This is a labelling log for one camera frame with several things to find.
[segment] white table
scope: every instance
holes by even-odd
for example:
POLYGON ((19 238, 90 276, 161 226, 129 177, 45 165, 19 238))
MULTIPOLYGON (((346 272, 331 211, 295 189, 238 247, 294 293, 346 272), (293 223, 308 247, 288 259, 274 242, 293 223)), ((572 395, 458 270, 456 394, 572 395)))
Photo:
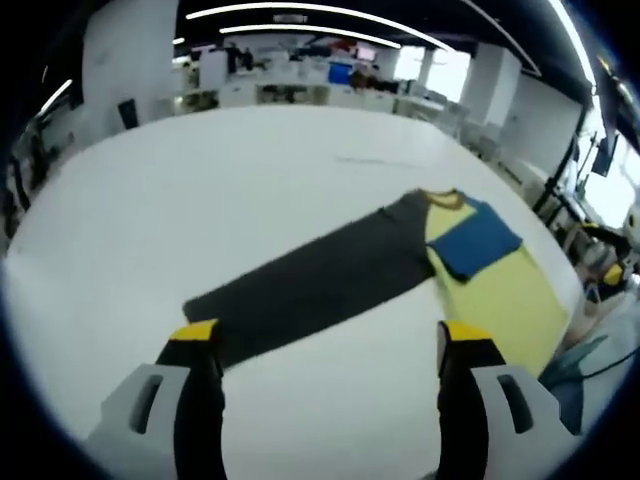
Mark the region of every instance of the white table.
MULTIPOLYGON (((185 300, 416 187, 458 187, 490 202, 572 314, 581 289, 553 238, 432 125, 330 107, 235 108, 105 140, 47 185, 5 263, 25 366, 62 426, 84 437, 100 402, 184 324, 185 300)), ((434 470, 443 315, 427 282, 229 372, 229 477, 434 470)))

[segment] yellow object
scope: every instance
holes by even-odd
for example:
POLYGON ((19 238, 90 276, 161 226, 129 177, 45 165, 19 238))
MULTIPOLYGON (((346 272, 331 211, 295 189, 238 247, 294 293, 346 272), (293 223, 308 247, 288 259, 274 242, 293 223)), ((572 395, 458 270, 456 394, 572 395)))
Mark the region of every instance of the yellow object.
POLYGON ((467 325, 462 322, 444 322, 449 331, 449 338, 453 342, 461 342, 465 340, 491 340, 491 335, 481 328, 467 325))
MULTIPOLYGON (((461 193, 427 194, 426 240, 433 241, 475 213, 461 193)), ((448 318, 488 332, 505 361, 537 376, 560 342, 567 314, 524 246, 466 283, 455 280, 433 249, 427 255, 448 318)))
POLYGON ((622 267, 614 263, 611 268, 604 274, 604 283, 607 285, 617 285, 622 279, 622 267))
POLYGON ((216 323, 218 323, 218 320, 192 323, 173 332, 169 340, 209 340, 211 338, 211 330, 216 323))

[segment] ceiling light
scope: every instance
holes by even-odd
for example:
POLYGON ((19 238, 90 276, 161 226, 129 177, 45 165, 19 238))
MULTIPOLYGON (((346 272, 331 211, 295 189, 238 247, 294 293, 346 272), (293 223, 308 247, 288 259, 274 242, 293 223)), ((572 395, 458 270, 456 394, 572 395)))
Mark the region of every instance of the ceiling light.
POLYGON ((604 68, 606 70, 606 72, 609 75, 611 75, 611 67, 609 67, 609 64, 606 62, 606 60, 604 58, 602 58, 600 55, 598 55, 598 60, 602 64, 602 68, 604 68))
POLYGON ((547 0, 547 1, 549 2, 553 10, 556 12, 556 15, 558 15, 558 18, 560 19, 562 26, 566 30, 567 35, 569 35, 569 40, 571 40, 571 43, 573 44, 573 48, 578 54, 578 60, 580 60, 580 65, 582 66, 582 71, 584 72, 584 76, 587 78, 589 82, 591 82, 591 85, 595 85, 596 77, 593 74, 593 70, 591 69, 591 63, 589 62, 587 51, 585 50, 584 45, 582 44, 582 40, 580 40, 580 35, 578 35, 578 31, 576 30, 575 25, 571 21, 571 18, 569 17, 567 10, 564 8, 564 5, 562 5, 562 2, 560 2, 560 0, 547 0))
POLYGON ((345 37, 359 38, 360 40, 379 43, 391 48, 400 48, 399 43, 391 42, 383 38, 373 37, 371 35, 365 35, 363 33, 350 32, 349 30, 340 30, 339 28, 314 27, 311 25, 288 25, 279 23, 270 23, 266 25, 243 25, 240 27, 221 28, 220 33, 226 35, 228 33, 252 32, 256 30, 302 30, 305 32, 331 33, 333 35, 343 35, 345 37))
POLYGON ((631 96, 631 92, 629 91, 629 87, 627 87, 624 83, 620 83, 618 85, 620 92, 625 96, 629 103, 633 103, 633 97, 631 96))
POLYGON ((217 7, 210 8, 208 10, 202 10, 200 12, 194 12, 187 15, 187 20, 192 20, 194 18, 206 17, 208 15, 216 15, 218 13, 227 13, 227 12, 237 12, 239 10, 256 10, 262 8, 293 8, 297 10, 314 10, 317 12, 331 12, 331 13, 339 13, 341 15, 349 15, 352 17, 358 17, 365 20, 370 20, 372 22, 381 23, 383 25, 387 25, 388 27, 395 28, 397 30, 401 30, 405 33, 409 33, 418 38, 421 38, 425 42, 429 42, 436 47, 442 48, 447 52, 454 52, 455 49, 451 46, 447 45, 440 40, 422 33, 415 28, 408 27, 406 25, 402 25, 398 22, 393 22, 391 20, 387 20, 386 18, 378 17, 377 15, 370 15, 368 13, 358 12, 357 10, 351 10, 348 8, 340 8, 340 7, 329 7, 327 5, 315 5, 312 3, 291 3, 291 2, 258 2, 258 3, 243 3, 239 5, 228 5, 226 7, 217 7))
POLYGON ((69 88, 69 85, 71 85, 73 83, 73 80, 69 79, 66 82, 64 82, 62 84, 62 86, 60 88, 58 88, 58 90, 55 91, 55 93, 53 95, 51 95, 51 97, 49 98, 49 100, 47 100, 46 102, 44 102, 44 105, 42 106, 42 108, 40 109, 39 115, 42 115, 44 112, 47 111, 47 109, 53 104, 53 102, 55 102, 58 97, 60 95, 62 95, 62 93, 69 88))

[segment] yellow t-shirt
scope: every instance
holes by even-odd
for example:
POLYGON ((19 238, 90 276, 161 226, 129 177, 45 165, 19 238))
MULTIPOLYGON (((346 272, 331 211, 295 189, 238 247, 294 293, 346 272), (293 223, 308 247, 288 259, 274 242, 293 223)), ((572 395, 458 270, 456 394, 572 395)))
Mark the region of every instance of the yellow t-shirt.
MULTIPOLYGON (((428 242, 475 213, 460 192, 425 195, 431 203, 425 232, 428 242)), ((567 314, 526 248, 521 245, 466 283, 447 272, 432 248, 427 247, 427 255, 436 270, 448 319, 484 329, 507 363, 540 374, 558 345, 567 314)))

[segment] cable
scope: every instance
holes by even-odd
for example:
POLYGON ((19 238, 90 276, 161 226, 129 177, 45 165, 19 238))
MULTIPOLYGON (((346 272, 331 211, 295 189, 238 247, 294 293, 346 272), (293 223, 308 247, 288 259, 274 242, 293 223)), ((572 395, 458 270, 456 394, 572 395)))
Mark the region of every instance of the cable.
POLYGON ((593 378, 596 377, 598 375, 600 375, 601 373, 604 373, 608 370, 611 370, 613 367, 617 367, 618 365, 620 365, 623 362, 626 362, 629 358, 631 358, 633 355, 635 355, 638 351, 640 351, 640 347, 637 347, 635 350, 632 350, 631 353, 625 355, 624 357, 622 357, 620 360, 617 360, 609 365, 607 365, 604 368, 601 368, 600 370, 596 370, 595 372, 592 373, 588 373, 586 375, 578 375, 575 377, 566 377, 563 378, 562 380, 550 385, 549 387, 547 387, 549 390, 551 390, 552 388, 557 387, 558 385, 562 385, 564 383, 573 383, 573 382, 581 382, 582 380, 587 380, 589 378, 593 378))

